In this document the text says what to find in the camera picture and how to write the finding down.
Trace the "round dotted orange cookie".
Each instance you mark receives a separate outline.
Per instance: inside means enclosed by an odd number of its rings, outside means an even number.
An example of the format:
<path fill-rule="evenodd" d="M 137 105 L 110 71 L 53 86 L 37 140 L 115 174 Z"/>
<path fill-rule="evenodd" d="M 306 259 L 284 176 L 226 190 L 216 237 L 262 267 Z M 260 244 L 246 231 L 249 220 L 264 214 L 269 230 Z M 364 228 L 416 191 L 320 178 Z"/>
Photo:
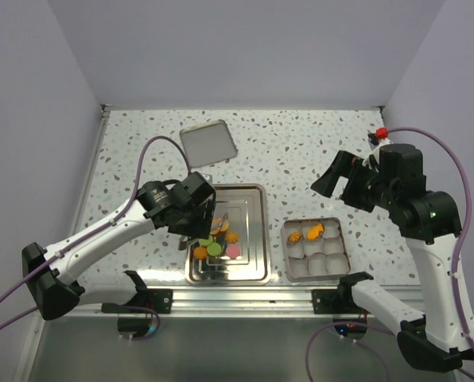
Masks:
<path fill-rule="evenodd" d="M 227 229 L 226 229 L 226 220 L 221 220 L 221 219 L 213 220 L 212 226 L 211 226 L 211 231 L 210 231 L 210 234 L 212 236 L 217 236 L 221 232 L 226 232 L 226 231 L 227 231 Z"/>

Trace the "green sandwich cookie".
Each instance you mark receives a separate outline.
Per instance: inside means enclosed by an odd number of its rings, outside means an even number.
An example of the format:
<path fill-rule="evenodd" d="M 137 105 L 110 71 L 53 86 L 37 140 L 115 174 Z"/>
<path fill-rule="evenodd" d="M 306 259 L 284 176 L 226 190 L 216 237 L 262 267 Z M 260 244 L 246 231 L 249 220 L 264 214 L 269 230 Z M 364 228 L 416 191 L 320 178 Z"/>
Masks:
<path fill-rule="evenodd" d="M 208 255 L 211 256 L 211 257 L 219 257 L 219 256 L 221 256 L 221 254 L 223 252 L 223 249 L 222 249 L 220 244 L 212 243 L 212 244 L 209 244 L 206 247 L 206 251 L 207 251 Z"/>
<path fill-rule="evenodd" d="M 214 242 L 214 239 L 212 236 L 209 236 L 207 239 L 199 239 L 198 243 L 201 247 L 208 247 Z"/>

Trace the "pink sandwich cookie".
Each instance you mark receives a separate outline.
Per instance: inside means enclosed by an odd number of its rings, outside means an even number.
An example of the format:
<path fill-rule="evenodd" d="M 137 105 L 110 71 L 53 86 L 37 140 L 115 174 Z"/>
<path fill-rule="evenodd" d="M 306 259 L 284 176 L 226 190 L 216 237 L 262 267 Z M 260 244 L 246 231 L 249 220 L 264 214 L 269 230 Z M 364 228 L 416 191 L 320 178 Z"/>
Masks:
<path fill-rule="evenodd" d="M 227 245 L 225 254 L 229 259 L 238 259 L 241 256 L 239 245 L 237 244 Z"/>

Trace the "orange fish cookie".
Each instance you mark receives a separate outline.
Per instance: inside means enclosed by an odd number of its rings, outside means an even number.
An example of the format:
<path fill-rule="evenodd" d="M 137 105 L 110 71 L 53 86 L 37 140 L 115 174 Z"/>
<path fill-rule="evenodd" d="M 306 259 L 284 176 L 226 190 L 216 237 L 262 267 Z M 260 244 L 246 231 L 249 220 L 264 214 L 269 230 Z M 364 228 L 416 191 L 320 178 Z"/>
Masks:
<path fill-rule="evenodd" d="M 312 226 L 306 233 L 305 238 L 308 241 L 315 241 L 322 237 L 324 233 L 324 225 L 322 223 Z"/>

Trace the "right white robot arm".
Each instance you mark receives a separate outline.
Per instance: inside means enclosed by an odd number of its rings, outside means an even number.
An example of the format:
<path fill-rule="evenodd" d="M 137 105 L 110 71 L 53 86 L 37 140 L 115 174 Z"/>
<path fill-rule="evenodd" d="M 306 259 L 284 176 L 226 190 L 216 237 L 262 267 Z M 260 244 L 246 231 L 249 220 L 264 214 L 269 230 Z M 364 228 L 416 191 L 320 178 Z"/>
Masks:
<path fill-rule="evenodd" d="M 333 306 L 374 315 L 417 370 L 450 372 L 474 361 L 474 317 L 462 267 L 453 265 L 463 236 L 459 212 L 450 195 L 427 190 L 422 152 L 410 144 L 386 144 L 368 158 L 341 150 L 311 189 L 330 197 L 342 177 L 348 181 L 340 197 L 346 205 L 385 209 L 398 226 L 414 258 L 425 309 L 408 306 L 365 271 L 340 278 Z"/>

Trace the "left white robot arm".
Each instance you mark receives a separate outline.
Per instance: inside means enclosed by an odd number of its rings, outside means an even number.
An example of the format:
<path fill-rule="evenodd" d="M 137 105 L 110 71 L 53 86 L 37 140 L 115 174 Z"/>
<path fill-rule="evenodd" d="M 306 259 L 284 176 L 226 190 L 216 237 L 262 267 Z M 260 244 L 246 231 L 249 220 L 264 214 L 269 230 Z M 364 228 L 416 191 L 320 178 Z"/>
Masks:
<path fill-rule="evenodd" d="M 206 239 L 216 209 L 216 189 L 198 172 L 183 181 L 148 181 L 114 212 L 65 240 L 21 252 L 22 274 L 43 319 L 52 321 L 80 305 L 77 279 L 122 245 L 155 230 Z"/>

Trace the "orange chip cookie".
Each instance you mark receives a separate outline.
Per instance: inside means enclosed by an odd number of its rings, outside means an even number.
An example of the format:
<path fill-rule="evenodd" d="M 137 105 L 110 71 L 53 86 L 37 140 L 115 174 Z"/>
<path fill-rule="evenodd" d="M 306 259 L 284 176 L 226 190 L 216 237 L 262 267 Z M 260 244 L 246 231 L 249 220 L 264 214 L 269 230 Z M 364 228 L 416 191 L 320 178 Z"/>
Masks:
<path fill-rule="evenodd" d="M 197 260 L 204 260 L 208 257 L 208 251 L 206 247 L 197 247 L 193 250 L 193 257 Z"/>

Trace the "large steel tray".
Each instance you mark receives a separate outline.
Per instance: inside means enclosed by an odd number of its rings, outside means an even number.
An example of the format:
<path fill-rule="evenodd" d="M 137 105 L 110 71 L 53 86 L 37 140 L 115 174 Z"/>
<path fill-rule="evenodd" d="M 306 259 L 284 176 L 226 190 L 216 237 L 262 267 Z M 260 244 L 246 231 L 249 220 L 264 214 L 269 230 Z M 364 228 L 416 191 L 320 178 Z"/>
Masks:
<path fill-rule="evenodd" d="M 193 286 L 256 286 L 270 280 L 266 191 L 258 184 L 216 186 L 211 236 L 187 249 Z"/>

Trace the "square tin lid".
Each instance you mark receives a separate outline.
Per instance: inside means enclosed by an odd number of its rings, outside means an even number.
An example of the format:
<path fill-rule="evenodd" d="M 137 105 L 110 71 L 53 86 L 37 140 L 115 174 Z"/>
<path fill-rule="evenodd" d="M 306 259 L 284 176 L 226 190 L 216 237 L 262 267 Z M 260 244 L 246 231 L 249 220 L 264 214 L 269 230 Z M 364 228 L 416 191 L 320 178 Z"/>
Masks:
<path fill-rule="evenodd" d="M 179 133 L 192 168 L 199 168 L 235 157 L 237 146 L 222 119 L 188 127 Z"/>

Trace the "pink cookie tin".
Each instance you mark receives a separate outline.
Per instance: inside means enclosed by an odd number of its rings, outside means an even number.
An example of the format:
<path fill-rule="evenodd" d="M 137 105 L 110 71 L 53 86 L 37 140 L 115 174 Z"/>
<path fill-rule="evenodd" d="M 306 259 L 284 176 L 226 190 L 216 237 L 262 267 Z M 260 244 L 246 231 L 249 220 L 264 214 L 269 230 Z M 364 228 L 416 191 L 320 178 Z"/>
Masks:
<path fill-rule="evenodd" d="M 324 225 L 322 237 L 308 241 L 307 231 L 319 223 Z M 293 232 L 300 232 L 302 237 L 290 244 L 287 239 Z M 352 269 L 343 229 L 335 217 L 288 220 L 282 226 L 281 238 L 286 277 L 292 283 L 337 280 Z"/>

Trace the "aluminium rail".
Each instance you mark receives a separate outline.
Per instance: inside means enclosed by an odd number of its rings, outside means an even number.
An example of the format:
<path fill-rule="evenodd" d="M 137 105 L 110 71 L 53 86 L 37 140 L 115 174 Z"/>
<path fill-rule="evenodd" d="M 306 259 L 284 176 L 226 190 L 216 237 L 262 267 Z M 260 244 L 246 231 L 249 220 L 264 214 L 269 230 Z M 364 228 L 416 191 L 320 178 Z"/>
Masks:
<path fill-rule="evenodd" d="M 336 286 L 148 286 L 171 289 L 173 304 L 170 315 L 183 318 L 230 317 L 296 317 L 314 314 L 311 290 L 335 289 Z M 93 290 L 77 288 L 69 294 L 55 293 L 39 305 L 46 321 L 66 315 L 103 314 L 105 302 L 123 304 L 133 295 L 134 286 L 117 288 L 97 286 Z"/>

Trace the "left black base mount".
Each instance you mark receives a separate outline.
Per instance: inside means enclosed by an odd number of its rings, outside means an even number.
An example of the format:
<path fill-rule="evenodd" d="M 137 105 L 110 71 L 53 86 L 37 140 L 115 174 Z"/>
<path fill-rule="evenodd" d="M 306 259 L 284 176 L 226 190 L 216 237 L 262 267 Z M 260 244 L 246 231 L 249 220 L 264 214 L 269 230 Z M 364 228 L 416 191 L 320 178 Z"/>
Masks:
<path fill-rule="evenodd" d="M 136 271 L 125 271 L 134 284 L 131 298 L 123 304 L 105 302 L 101 305 L 104 314 L 128 314 L 134 312 L 134 307 L 151 309 L 158 314 L 170 314 L 173 304 L 171 289 L 151 289 Z"/>

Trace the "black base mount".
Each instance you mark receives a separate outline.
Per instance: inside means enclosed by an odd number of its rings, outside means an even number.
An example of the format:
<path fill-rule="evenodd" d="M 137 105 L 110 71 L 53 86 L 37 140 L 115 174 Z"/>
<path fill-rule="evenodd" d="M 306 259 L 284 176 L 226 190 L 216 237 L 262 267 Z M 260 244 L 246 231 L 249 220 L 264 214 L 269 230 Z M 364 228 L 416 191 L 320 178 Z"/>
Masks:
<path fill-rule="evenodd" d="M 158 314 L 170 314 L 173 304 L 171 289 L 151 289 L 136 271 L 125 271 L 134 284 L 131 298 L 123 304 L 105 302 L 101 305 L 104 314 L 128 314 L 134 312 L 134 307 L 151 309 Z"/>
<path fill-rule="evenodd" d="M 335 289 L 311 290 L 314 314 L 358 314 L 362 311 L 352 297 L 352 288 L 362 281 L 374 277 L 365 271 L 345 275 L 339 279 Z"/>

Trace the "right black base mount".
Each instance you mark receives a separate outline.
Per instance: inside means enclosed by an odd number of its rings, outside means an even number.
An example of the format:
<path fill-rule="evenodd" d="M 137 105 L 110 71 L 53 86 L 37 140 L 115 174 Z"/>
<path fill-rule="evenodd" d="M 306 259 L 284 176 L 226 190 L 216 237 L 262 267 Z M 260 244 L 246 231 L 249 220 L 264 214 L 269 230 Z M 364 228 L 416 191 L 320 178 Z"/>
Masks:
<path fill-rule="evenodd" d="M 335 289 L 311 290 L 314 314 L 358 314 L 362 311 L 352 297 L 352 288 L 362 281 L 374 277 L 365 271 L 345 275 L 339 279 Z"/>

